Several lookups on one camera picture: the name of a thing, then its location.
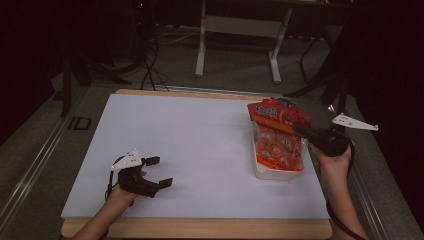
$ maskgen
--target white table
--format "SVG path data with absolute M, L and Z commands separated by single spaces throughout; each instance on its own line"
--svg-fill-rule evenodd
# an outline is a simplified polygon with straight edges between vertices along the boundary
M 63 210 L 65 237 L 73 236 L 101 207 L 111 164 L 135 147 L 144 157 L 161 157 L 158 165 L 144 168 L 146 179 L 173 177 L 173 185 L 155 198 L 136 199 L 112 225 L 110 237 L 324 239 L 331 235 L 324 196 L 307 151 L 299 177 L 290 181 L 255 177 L 246 105 L 262 97 L 118 93 L 110 96 Z
M 298 0 L 287 2 L 317 2 L 316 0 Z M 202 1 L 200 21 L 200 46 L 197 54 L 196 72 L 198 77 L 203 76 L 203 68 L 205 62 L 205 34 L 206 32 L 220 32 L 231 34 L 242 34 L 259 37 L 275 38 L 276 43 L 273 51 L 270 51 L 269 62 L 272 71 L 272 77 L 275 83 L 281 83 L 280 70 L 278 69 L 277 56 L 280 51 L 281 43 L 283 42 L 286 33 L 293 7 L 289 7 L 283 14 L 284 20 L 265 21 L 253 19 L 240 19 L 231 17 L 212 16 L 206 14 L 206 0 Z

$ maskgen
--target gray floor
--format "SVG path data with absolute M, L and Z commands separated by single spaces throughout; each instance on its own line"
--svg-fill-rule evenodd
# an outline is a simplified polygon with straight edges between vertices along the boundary
M 184 36 L 193 30 L 165 29 L 163 32 Z M 267 56 L 267 51 L 274 46 L 273 40 L 236 37 L 229 41 L 226 36 L 208 35 L 204 76 L 198 78 L 194 76 L 198 50 L 196 36 L 178 41 L 178 36 L 159 39 L 161 45 L 154 64 L 158 74 L 153 75 L 157 87 L 161 81 L 166 81 L 165 84 L 174 90 L 198 88 L 281 95 L 305 85 L 297 61 L 308 43 L 301 39 L 284 42 L 278 57 L 283 82 L 276 85 Z M 319 69 L 327 53 L 326 44 L 318 42 L 305 61 L 308 76 Z M 149 59 L 153 61 L 154 54 L 150 54 Z M 0 168 L 0 204 L 9 206 L 0 218 L 8 220 L 1 223 L 1 239 L 41 240 L 60 236 L 62 208 L 109 94 L 120 88 L 140 88 L 145 72 L 146 69 L 140 69 L 126 74 L 125 79 L 133 82 L 131 86 L 100 78 L 89 88 L 74 83 L 74 104 L 67 117 L 59 117 L 61 102 L 50 99 L 1 147 L 0 161 L 8 164 Z M 60 75 L 52 79 L 57 89 L 61 89 L 60 80 Z M 322 89 L 318 89 L 302 98 L 318 99 L 321 92 Z M 361 119 L 353 98 L 348 99 L 347 109 L 352 116 Z M 86 131 L 69 130 L 72 117 L 91 118 L 93 122 Z M 353 170 L 356 177 L 351 179 L 352 195 L 369 235 L 373 239 L 422 239 L 372 135 L 360 131 L 349 134 L 359 149 Z M 33 174 L 30 176 L 27 170 L 32 164 L 39 171 L 30 172 Z M 32 181 L 21 183 L 26 173 L 26 179 Z M 15 188 L 22 185 L 27 189 Z M 23 196 L 15 196 L 14 192 L 22 192 Z M 11 213 L 9 218 L 5 217 L 6 210 Z

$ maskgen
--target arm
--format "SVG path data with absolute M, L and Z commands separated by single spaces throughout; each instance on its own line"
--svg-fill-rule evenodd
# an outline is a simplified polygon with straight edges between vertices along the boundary
M 321 165 L 321 182 L 334 213 L 346 227 L 368 239 L 356 214 L 347 185 L 348 168 L 351 160 L 350 147 L 337 157 L 328 157 L 314 146 L 311 146 L 311 149 Z M 330 239 L 353 239 L 332 220 L 330 220 L 330 224 L 333 230 L 333 236 Z
M 122 190 L 119 185 L 113 188 L 105 204 L 97 214 L 72 238 L 72 240 L 97 240 L 109 229 L 128 208 L 137 194 Z

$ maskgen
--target black stand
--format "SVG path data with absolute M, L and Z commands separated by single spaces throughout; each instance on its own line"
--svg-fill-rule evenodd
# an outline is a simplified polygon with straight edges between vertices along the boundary
M 349 81 L 352 79 L 355 66 L 359 63 L 364 44 L 364 17 L 354 13 L 345 24 L 334 46 L 310 84 L 298 91 L 283 94 L 286 97 L 300 97 L 312 90 L 327 86 L 321 95 L 321 102 L 330 105 L 338 99 L 337 114 L 344 113 Z

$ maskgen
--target dark background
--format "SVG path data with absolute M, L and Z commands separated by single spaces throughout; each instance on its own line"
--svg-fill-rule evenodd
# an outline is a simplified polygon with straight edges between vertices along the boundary
M 83 48 L 102 46 L 102 26 L 97 25 L 96 15 L 90 13 L 91 7 L 95 7 L 94 1 L 86 2 L 87 8 L 76 10 L 81 14 L 71 16 L 69 13 L 75 10 L 73 7 L 78 6 L 78 1 L 71 4 L 53 0 L 2 0 L 0 144 L 54 94 L 50 79 L 62 71 L 63 35 L 59 33 L 64 28 L 73 28 L 76 32 L 81 31 L 80 34 L 88 34 L 82 34 L 87 38 L 97 39 L 82 41 L 88 43 L 82 45 Z M 379 124 L 380 130 L 374 136 L 409 207 L 424 229 L 420 151 L 424 127 L 419 117 L 423 111 L 420 81 L 424 80 L 424 23 L 420 13 L 424 8 L 419 1 L 374 0 L 359 4 L 368 9 L 366 20 L 356 29 L 362 29 L 363 35 L 357 37 L 363 38 L 351 41 L 366 39 L 366 44 L 359 49 L 359 64 L 354 67 L 349 93 L 356 98 L 366 121 Z M 156 7 L 159 24 L 176 27 L 199 24 L 200 1 L 157 1 Z M 218 3 L 213 9 L 220 11 L 222 5 Z M 237 14 L 273 16 L 272 12 L 263 14 L 258 9 L 247 8 L 245 13 Z M 291 25 L 288 33 L 313 35 L 316 26 L 311 23 L 316 22 L 314 17 L 322 14 L 312 12 L 317 14 L 311 14 L 310 9 L 295 12 L 292 21 L 297 23 Z M 92 53 L 93 56 L 107 59 L 109 53 L 103 52 L 104 47 L 94 49 L 98 52 Z

